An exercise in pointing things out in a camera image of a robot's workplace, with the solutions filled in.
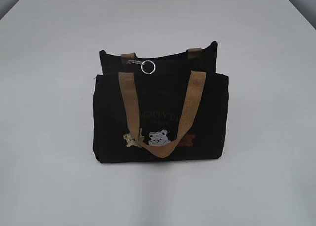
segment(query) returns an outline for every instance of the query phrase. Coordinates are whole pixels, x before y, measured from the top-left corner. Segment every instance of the metal key ring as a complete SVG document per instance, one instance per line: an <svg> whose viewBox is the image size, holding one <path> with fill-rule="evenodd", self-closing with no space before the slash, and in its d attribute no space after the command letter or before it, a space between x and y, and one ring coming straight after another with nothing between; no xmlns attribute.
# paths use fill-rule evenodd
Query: metal key ring
<svg viewBox="0 0 316 226"><path fill-rule="evenodd" d="M146 62L150 62L150 63L153 64L154 69L153 69L151 72L146 72L146 71L144 71L144 65L145 65ZM142 65L140 66L140 68L142 69L142 72L143 72L143 73L148 74L148 75L151 75L152 73L154 73L154 72L156 71L156 64L153 63L151 60L146 60L146 61L143 61L143 63L142 63Z"/></svg>
<svg viewBox="0 0 316 226"><path fill-rule="evenodd" d="M153 64L154 69L151 72L146 72L144 70L144 65L146 64L146 62L150 62L150 63ZM142 72L145 73L145 74L148 74L148 75L151 75L152 73L154 73L156 71L156 64L154 62L152 62L151 60L146 60L146 61L143 61L143 62L141 62L141 61L134 61L134 60L128 60L127 63L128 64L134 63L134 64L140 65L140 68L142 69Z"/></svg>

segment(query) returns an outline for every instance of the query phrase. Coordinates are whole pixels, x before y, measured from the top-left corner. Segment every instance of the embroidery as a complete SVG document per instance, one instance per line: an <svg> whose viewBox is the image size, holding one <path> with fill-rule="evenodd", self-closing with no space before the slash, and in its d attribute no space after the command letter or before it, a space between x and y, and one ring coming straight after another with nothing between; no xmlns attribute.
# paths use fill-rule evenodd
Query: embroidery
<svg viewBox="0 0 316 226"><path fill-rule="evenodd" d="M180 140L178 146L187 146L192 147L193 146L193 139L195 138L195 134L185 134L184 137Z"/></svg>
<svg viewBox="0 0 316 226"><path fill-rule="evenodd" d="M140 137L144 137L142 136L142 129L140 128ZM123 138L126 140L127 144L126 144L126 147L131 147L131 146L136 146L136 147L139 147L141 148L141 146L139 146L134 137L132 136L132 134L130 133L127 133L125 135L123 135Z"/></svg>
<svg viewBox="0 0 316 226"><path fill-rule="evenodd" d="M148 141L148 144L150 146L163 146L170 143L170 141L168 140L167 134L168 134L167 130L161 130L158 132L150 132L149 133L150 140Z"/></svg>

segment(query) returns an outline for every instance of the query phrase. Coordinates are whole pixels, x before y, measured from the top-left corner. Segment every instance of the white table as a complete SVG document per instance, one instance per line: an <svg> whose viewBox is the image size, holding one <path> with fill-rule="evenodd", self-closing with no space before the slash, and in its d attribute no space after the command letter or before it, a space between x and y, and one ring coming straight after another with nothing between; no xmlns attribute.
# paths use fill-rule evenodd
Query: white table
<svg viewBox="0 0 316 226"><path fill-rule="evenodd" d="M99 164L99 50L218 47L219 160ZM0 20L1 226L316 225L316 32L288 0L20 0Z"/></svg>

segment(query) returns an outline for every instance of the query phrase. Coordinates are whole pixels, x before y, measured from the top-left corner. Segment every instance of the tan strap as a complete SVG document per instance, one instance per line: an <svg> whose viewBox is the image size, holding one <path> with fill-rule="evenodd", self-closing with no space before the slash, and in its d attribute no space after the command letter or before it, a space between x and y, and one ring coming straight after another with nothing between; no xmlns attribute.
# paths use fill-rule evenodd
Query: tan strap
<svg viewBox="0 0 316 226"><path fill-rule="evenodd" d="M126 65L126 63L127 63L128 60L135 60L136 57L137 57L137 56L136 56L136 53L135 53L135 52L132 52L132 53L127 53L127 54L122 54L122 55L120 56L120 59L121 59L122 63L123 63L124 65Z"/></svg>
<svg viewBox="0 0 316 226"><path fill-rule="evenodd" d="M146 148L149 152L157 157L165 158L169 156L174 151L183 136L192 127L193 121L198 111L199 103L201 101L206 73L191 71L187 93L179 122L177 138L176 140L164 146L158 147L145 144L143 142L144 137L141 137L140 135L139 106L137 90L134 81L134 73L119 72L118 79L125 106L127 127L131 135L134 137L136 143Z"/></svg>
<svg viewBox="0 0 316 226"><path fill-rule="evenodd" d="M197 47L197 48L189 48L187 49L188 52L188 58L196 58L196 57L200 57L201 53L202 53L202 48Z"/></svg>

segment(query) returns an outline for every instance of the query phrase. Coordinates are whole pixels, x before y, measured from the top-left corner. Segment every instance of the tote bag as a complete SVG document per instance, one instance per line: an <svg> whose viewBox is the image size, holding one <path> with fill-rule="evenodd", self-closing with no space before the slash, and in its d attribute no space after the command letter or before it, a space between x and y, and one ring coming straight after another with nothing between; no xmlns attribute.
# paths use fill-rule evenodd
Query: tote bag
<svg viewBox="0 0 316 226"><path fill-rule="evenodd" d="M156 58L100 51L93 151L101 163L215 159L223 152L228 77L217 42Z"/></svg>

